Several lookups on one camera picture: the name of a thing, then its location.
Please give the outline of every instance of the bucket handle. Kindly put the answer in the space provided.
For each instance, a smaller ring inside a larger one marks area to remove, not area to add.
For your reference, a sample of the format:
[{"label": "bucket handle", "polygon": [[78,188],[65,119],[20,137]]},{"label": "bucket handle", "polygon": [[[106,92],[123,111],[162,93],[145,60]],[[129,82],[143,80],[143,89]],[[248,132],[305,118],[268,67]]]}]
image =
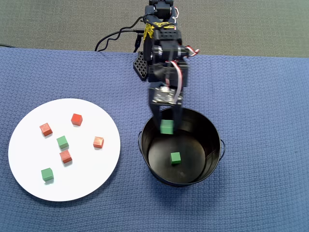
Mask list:
[{"label": "bucket handle", "polygon": [[220,162],[220,160],[223,158],[223,156],[224,156],[224,154],[225,154],[225,143],[223,142],[222,139],[220,139],[220,140],[221,140],[221,142],[223,143],[224,149],[223,149],[222,155],[221,155],[220,158],[219,158],[219,162]]},{"label": "bucket handle", "polygon": [[139,136],[137,138],[137,142],[138,142],[138,145],[139,145],[140,153],[143,154],[143,152],[141,151],[141,144],[140,144],[141,138],[140,138],[140,135],[141,135],[141,131],[139,132]]}]

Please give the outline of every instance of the perforated black bracket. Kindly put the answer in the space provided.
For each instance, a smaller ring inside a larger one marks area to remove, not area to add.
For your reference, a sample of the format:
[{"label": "perforated black bracket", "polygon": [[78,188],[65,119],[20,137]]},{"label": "perforated black bracket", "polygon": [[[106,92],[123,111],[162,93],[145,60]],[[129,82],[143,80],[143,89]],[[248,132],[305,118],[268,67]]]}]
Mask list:
[{"label": "perforated black bracket", "polygon": [[138,56],[133,64],[133,68],[142,81],[147,80],[147,62],[144,60],[143,52],[138,53]]}]

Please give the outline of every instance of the red cube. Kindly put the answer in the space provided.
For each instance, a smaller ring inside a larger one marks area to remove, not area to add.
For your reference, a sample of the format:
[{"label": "red cube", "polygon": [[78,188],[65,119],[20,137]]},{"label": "red cube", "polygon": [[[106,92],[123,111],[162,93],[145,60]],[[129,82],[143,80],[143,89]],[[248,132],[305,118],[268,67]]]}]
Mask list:
[{"label": "red cube", "polygon": [[72,160],[72,157],[69,153],[69,150],[63,151],[60,153],[61,159],[63,163],[67,163]]},{"label": "red cube", "polygon": [[104,143],[104,139],[101,137],[95,137],[95,140],[93,142],[93,146],[97,148],[102,148]]},{"label": "red cube", "polygon": [[71,122],[74,125],[80,126],[82,124],[82,121],[83,121],[83,117],[81,115],[73,114]]},{"label": "red cube", "polygon": [[40,128],[41,128],[41,131],[42,131],[44,136],[47,136],[47,135],[53,133],[52,129],[50,129],[48,123],[41,125]]}]

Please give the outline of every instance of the table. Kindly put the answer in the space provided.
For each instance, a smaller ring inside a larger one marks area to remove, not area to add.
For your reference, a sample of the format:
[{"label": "table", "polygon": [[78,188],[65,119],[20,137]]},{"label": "table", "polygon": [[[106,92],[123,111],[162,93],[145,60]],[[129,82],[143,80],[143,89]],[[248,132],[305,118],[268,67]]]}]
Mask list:
[{"label": "table", "polygon": [[[137,146],[151,112],[135,57],[0,49],[0,231],[307,231],[309,59],[189,59],[184,106],[214,123],[226,154],[205,181],[172,188],[151,175]],[[29,111],[61,98],[91,101],[109,113],[121,152],[99,189],[55,203],[19,186],[8,145]]]}]

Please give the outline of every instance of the black cable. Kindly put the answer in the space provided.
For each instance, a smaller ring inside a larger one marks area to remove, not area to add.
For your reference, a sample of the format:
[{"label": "black cable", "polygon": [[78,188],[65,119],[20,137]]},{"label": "black cable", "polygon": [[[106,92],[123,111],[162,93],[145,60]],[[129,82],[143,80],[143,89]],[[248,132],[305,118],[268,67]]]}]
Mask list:
[{"label": "black cable", "polygon": [[[120,31],[116,31],[116,32],[114,32],[114,33],[112,33],[112,34],[109,34],[109,35],[105,36],[103,39],[101,39],[101,40],[97,43],[97,46],[96,46],[95,51],[97,51],[99,45],[100,45],[104,40],[106,40],[107,38],[109,38],[109,37],[111,37],[111,36],[113,36],[113,35],[115,35],[115,34],[118,34],[119,32],[120,32]],[[122,32],[135,32],[135,30],[123,30]]]},{"label": "black cable", "polygon": [[16,47],[14,47],[14,46],[7,45],[7,44],[3,44],[3,43],[0,43],[0,47],[12,47],[12,48],[16,48]]},{"label": "black cable", "polygon": [[[96,46],[96,48],[95,48],[95,51],[96,51],[96,52],[97,52],[97,51],[98,51],[98,52],[101,52],[101,51],[106,50],[106,48],[107,48],[107,46],[108,46],[109,40],[115,40],[115,41],[118,40],[119,37],[120,37],[120,34],[121,34],[122,32],[137,32],[137,30],[134,30],[134,29],[133,29],[133,30],[124,30],[124,29],[131,29],[132,27],[134,27],[134,26],[139,22],[140,19],[143,19],[143,22],[144,22],[144,23],[148,23],[148,24],[150,24],[151,26],[154,26],[154,28],[159,29],[159,30],[163,29],[163,28],[166,27],[166,26],[174,25],[173,23],[168,23],[168,24],[166,24],[166,25],[163,25],[162,27],[159,27],[158,25],[156,25],[156,24],[154,24],[154,23],[151,23],[151,22],[149,22],[149,21],[146,20],[146,17],[147,17],[148,15],[153,15],[153,13],[149,13],[149,14],[146,14],[146,15],[144,15],[144,16],[139,17],[131,27],[124,27],[124,28],[121,28],[119,31],[116,31],[116,32],[114,32],[114,33],[112,33],[112,34],[109,34],[109,35],[105,36],[103,39],[101,39],[101,40],[97,43],[97,46]],[[118,36],[117,36],[116,38],[109,38],[109,37],[111,37],[111,36],[113,36],[113,35],[116,35],[116,34],[118,34]],[[103,49],[101,49],[101,50],[98,50],[99,45],[100,45],[104,40],[106,40],[107,38],[109,38],[109,39],[107,40],[105,47],[104,47]]]},{"label": "black cable", "polygon": [[133,25],[132,25],[131,27],[124,27],[124,28],[121,28],[121,29],[119,30],[119,32],[118,32],[118,36],[117,36],[116,38],[109,38],[109,39],[107,40],[107,42],[106,42],[105,48],[99,50],[98,52],[104,51],[104,50],[107,48],[107,46],[108,46],[109,40],[115,40],[115,41],[118,40],[119,37],[120,37],[120,34],[123,32],[124,29],[131,29],[131,28],[134,27],[134,26],[139,22],[139,20],[142,19],[143,17],[144,17],[144,16],[139,17],[139,18],[135,21],[135,23],[133,23]]}]

